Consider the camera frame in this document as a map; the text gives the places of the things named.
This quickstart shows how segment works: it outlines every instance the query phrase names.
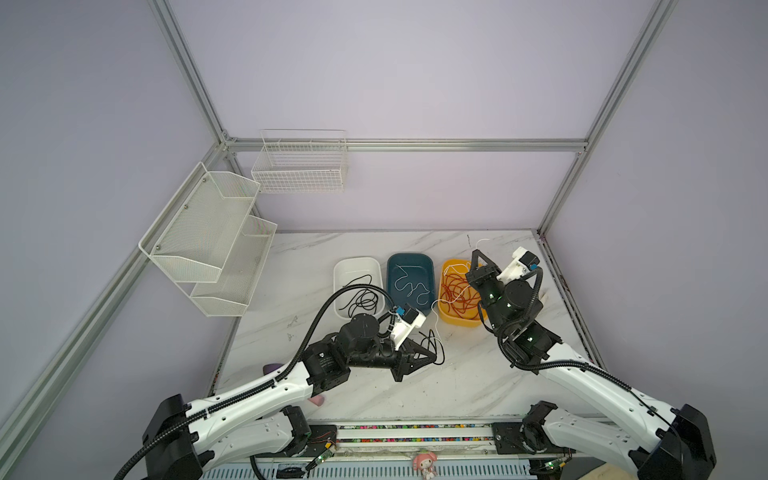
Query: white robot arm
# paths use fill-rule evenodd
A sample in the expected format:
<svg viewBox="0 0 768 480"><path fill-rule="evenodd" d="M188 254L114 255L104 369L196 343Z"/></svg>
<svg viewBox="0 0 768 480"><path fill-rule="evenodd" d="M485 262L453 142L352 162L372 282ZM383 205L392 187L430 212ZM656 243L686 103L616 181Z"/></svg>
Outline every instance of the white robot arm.
<svg viewBox="0 0 768 480"><path fill-rule="evenodd" d="M579 355L535 321L542 270L538 258L518 248L502 272L480 250L472 253L467 281L511 367L541 375L603 412L616 426L583 419L539 402L522 422L495 432L519 452L574 449L616 465L640 480L706 480L716 459L707 419L693 407L674 409L632 389ZM482 258L485 264L478 265ZM535 276L533 287L528 279ZM424 322L418 310L393 307L379 319L356 315L338 333L308 345L328 306L352 285L334 293L316 316L291 362L251 383L207 399L184 403L170 397L158 407L144 434L144 447L115 476L122 480L144 456L149 480L197 480L217 465L259 453L301 453L310 428L295 406L349 378L350 366L387 368L396 382L435 362L436 352L406 338ZM392 304L386 291L380 290ZM389 328L379 324L390 318ZM554 472L558 465L551 465Z"/></svg>
<svg viewBox="0 0 768 480"><path fill-rule="evenodd" d="M479 259L485 265L478 264ZM528 279L535 276L533 287ZM583 399L617 426L583 419L539 402L505 441L527 452L557 446L587 453L640 480L705 480L716 459L707 418L656 400L588 362L534 318L543 273L538 258L518 248L503 271L480 250L467 281L480 293L499 349L511 367L540 374Z"/></svg>

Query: pink toy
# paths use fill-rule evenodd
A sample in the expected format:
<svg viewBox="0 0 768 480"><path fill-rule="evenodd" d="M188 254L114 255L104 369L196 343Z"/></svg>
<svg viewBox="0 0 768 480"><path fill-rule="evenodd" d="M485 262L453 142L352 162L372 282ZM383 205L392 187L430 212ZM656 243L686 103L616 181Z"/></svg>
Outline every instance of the pink toy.
<svg viewBox="0 0 768 480"><path fill-rule="evenodd" d="M413 469L420 470L424 480L431 480L437 476L435 462L437 462L437 455L434 452L419 453L413 459Z"/></svg>

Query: marble tabletop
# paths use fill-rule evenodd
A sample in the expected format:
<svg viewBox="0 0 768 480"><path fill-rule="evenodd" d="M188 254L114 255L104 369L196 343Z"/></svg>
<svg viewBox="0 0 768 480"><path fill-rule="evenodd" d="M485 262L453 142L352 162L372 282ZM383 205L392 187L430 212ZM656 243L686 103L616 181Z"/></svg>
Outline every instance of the marble tabletop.
<svg viewBox="0 0 768 480"><path fill-rule="evenodd" d="M373 257L382 266L398 252L425 253L435 264L439 282L443 262L469 259L476 243L502 269L517 247L542 259L544 309L538 322L586 356L544 254L530 230L278 233L275 235L251 307L243 316L221 370L222 392L262 375L267 363L288 362L296 353L318 309L333 292L333 267L350 257ZM326 312L313 341L338 331L343 321ZM323 395L317 407L301 407L310 420L487 419L524 415L539 400L554 402L572 413L598 412L568 390L529 372L511 369L495 338L481 326L467 328L437 321L431 313L421 328L438 327L445 345L445 364L430 365L395 383L385 369L353 368L349 381ZM412 338L421 338L416 332Z"/></svg>

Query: white plastic tray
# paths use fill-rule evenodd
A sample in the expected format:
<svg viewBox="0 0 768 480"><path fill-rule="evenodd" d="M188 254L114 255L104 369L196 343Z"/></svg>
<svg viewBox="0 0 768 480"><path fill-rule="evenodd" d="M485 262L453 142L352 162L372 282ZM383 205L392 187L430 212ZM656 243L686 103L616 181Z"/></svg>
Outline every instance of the white plastic tray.
<svg viewBox="0 0 768 480"><path fill-rule="evenodd" d="M370 275L370 278L359 278L361 276ZM349 284L349 285L355 285L357 283L370 283L371 285L380 286L383 288L384 282L382 281L382 267L379 262L372 257L356 257L356 258L348 258L345 260L341 260L336 264L335 267L333 267L333 291L336 292L341 287ZM386 301L384 300L384 296L381 293L373 292L376 294L376 298L378 299L378 303L376 304L376 309L370 309L367 310L363 308L362 306L358 306L356 308L352 308L350 312L350 308L347 306L347 304L355 298L355 296L358 296L361 294L361 292L364 292L365 290L352 290L349 292L342 293L339 295L339 298L336 299L336 301L333 304L333 310L336 312L336 315L340 319L349 320L351 317L349 316L349 313L352 313L353 315L356 313L370 313L371 315L375 317L379 317L382 313L384 313L384 309L386 308ZM373 298L373 295L371 293L366 294L366 298Z"/></svg>

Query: wire mesh basket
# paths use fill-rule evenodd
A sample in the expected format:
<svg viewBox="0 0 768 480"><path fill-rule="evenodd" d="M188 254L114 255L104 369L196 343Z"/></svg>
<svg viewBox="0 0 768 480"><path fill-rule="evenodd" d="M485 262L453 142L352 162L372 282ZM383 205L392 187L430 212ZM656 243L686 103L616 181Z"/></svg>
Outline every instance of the wire mesh basket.
<svg viewBox="0 0 768 480"><path fill-rule="evenodd" d="M250 178L201 168L202 178L159 239L154 245L140 243L174 282L219 280L259 191Z"/></svg>
<svg viewBox="0 0 768 480"><path fill-rule="evenodd" d="M251 215L259 184L198 164L139 248L206 316L242 316L277 225Z"/></svg>
<svg viewBox="0 0 768 480"><path fill-rule="evenodd" d="M344 191L344 130L262 130L251 174L265 194Z"/></svg>
<svg viewBox="0 0 768 480"><path fill-rule="evenodd" d="M198 283L190 298L207 316L242 316L264 268L277 225L249 215L235 239L221 278L216 283Z"/></svg>

